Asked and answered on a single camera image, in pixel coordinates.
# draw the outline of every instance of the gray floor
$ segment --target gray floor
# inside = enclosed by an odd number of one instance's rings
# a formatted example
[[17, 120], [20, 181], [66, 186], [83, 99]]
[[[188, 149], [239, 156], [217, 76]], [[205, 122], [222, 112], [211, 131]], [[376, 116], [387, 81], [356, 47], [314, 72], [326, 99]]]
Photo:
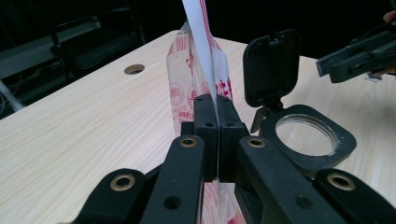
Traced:
[[[23, 104], [30, 105], [68, 84], [59, 63], [49, 62], [2, 80]], [[6, 98], [0, 96], [0, 119], [13, 114]]]

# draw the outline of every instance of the screw hole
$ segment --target screw hole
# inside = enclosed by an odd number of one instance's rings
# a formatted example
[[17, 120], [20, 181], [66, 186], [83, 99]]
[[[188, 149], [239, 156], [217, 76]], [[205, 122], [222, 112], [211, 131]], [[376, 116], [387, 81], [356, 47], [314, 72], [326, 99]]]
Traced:
[[260, 139], [249, 139], [247, 142], [251, 147], [264, 147], [265, 143]]
[[313, 205], [313, 203], [309, 199], [305, 198], [304, 196], [298, 196], [296, 198], [296, 203], [304, 210], [311, 209], [312, 205]]
[[185, 140], [183, 140], [183, 144], [191, 145], [192, 143], [193, 143], [193, 142], [192, 142], [191, 139], [185, 139]]
[[117, 184], [117, 186], [125, 187], [125, 186], [128, 185], [130, 182], [131, 182], [131, 180], [130, 180], [129, 178], [123, 177], [123, 178], [117, 180], [116, 184]]
[[165, 199], [163, 205], [169, 210], [175, 210], [181, 206], [181, 199], [175, 196], [169, 197]]
[[348, 182], [345, 180], [345, 179], [343, 179], [343, 178], [340, 178], [340, 177], [335, 177], [334, 179], [333, 179], [337, 184], [339, 184], [339, 185], [341, 185], [341, 186], [348, 186]]

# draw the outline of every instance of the dark background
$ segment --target dark background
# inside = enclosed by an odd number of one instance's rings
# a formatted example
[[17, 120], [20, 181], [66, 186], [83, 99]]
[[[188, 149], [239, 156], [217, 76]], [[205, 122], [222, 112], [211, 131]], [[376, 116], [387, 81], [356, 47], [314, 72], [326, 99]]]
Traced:
[[[43, 0], [0, 0], [0, 51], [50, 33], [44, 4]], [[148, 40], [179, 29], [186, 19], [181, 0], [137, 0], [137, 5]], [[213, 36], [248, 43], [295, 29], [302, 38], [302, 55], [313, 58], [346, 46], [382, 23], [382, 16], [392, 10], [386, 0], [206, 0], [206, 6]]]

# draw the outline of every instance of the brass insert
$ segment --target brass insert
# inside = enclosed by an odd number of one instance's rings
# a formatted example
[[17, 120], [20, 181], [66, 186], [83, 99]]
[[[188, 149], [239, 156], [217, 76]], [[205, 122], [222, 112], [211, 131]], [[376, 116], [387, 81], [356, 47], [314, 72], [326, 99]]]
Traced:
[[265, 143], [257, 138], [252, 138], [247, 141], [251, 147], [265, 147]]
[[195, 147], [197, 145], [197, 141], [193, 138], [183, 138], [180, 140], [180, 144], [183, 147]]
[[344, 175], [329, 174], [327, 180], [338, 189], [352, 191], [356, 188], [355, 183]]
[[128, 175], [117, 175], [110, 183], [110, 187], [115, 191], [125, 191], [130, 189], [134, 185], [134, 176]]

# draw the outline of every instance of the black mechanical part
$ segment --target black mechanical part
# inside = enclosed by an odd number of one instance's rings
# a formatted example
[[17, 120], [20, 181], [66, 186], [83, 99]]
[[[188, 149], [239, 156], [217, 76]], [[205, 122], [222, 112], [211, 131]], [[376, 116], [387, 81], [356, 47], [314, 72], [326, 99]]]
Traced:
[[[396, 1], [389, 1], [396, 9]], [[396, 62], [395, 38], [396, 23], [385, 22], [353, 39], [345, 48], [319, 58], [319, 75], [329, 75], [332, 83], [340, 83], [364, 73], [381, 71]]]
[[234, 183], [238, 164], [235, 150], [239, 139], [249, 135], [245, 124], [239, 118], [233, 102], [227, 97], [217, 96], [219, 114], [219, 181]]
[[193, 121], [185, 121], [181, 123], [180, 135], [194, 135], [194, 122]]
[[356, 176], [345, 171], [319, 171], [314, 187], [347, 223], [396, 223], [393, 206]]
[[219, 127], [215, 107], [210, 94], [196, 97], [193, 105], [193, 134], [200, 136], [205, 141], [205, 182], [212, 182], [217, 177], [219, 159]]
[[201, 222], [204, 149], [196, 135], [172, 142], [140, 223]]
[[300, 36], [295, 30], [251, 41], [243, 56], [245, 100], [248, 105], [278, 105], [295, 87], [300, 60]]
[[[332, 145], [332, 153], [322, 156], [311, 156], [286, 146], [277, 136], [276, 127], [287, 122], [305, 123], [324, 133]], [[262, 121], [259, 135], [271, 139], [295, 166], [308, 177], [314, 177], [319, 170], [334, 167], [347, 158], [357, 145], [355, 137], [350, 132], [307, 105], [292, 105], [268, 116]]]
[[235, 194], [239, 200], [254, 198], [252, 195], [256, 194], [262, 202], [263, 210], [258, 215], [251, 213], [251, 208], [260, 208], [257, 200], [238, 201], [252, 205], [241, 209], [253, 223], [346, 223], [268, 139], [243, 137], [237, 155], [244, 174], [248, 175], [240, 175], [236, 185], [249, 182], [252, 189], [246, 189], [245, 197], [240, 196], [241, 189]]
[[[246, 101], [262, 106], [256, 112], [251, 132], [271, 139], [303, 174], [315, 176], [316, 171], [334, 167], [355, 149], [353, 135], [307, 105], [284, 108], [281, 98], [289, 94], [298, 79], [300, 37], [294, 30], [253, 40], [244, 52]], [[332, 153], [310, 156], [287, 147], [277, 136], [276, 127], [282, 122], [302, 122], [314, 126], [329, 137]]]
[[120, 169], [106, 175], [88, 197], [73, 224], [139, 223], [149, 199], [146, 178], [136, 170]]
[[145, 192], [150, 195], [152, 190], [154, 189], [155, 183], [157, 182], [158, 175], [160, 174], [162, 164], [158, 165], [154, 169], [150, 170], [145, 174], [146, 184], [145, 184]]

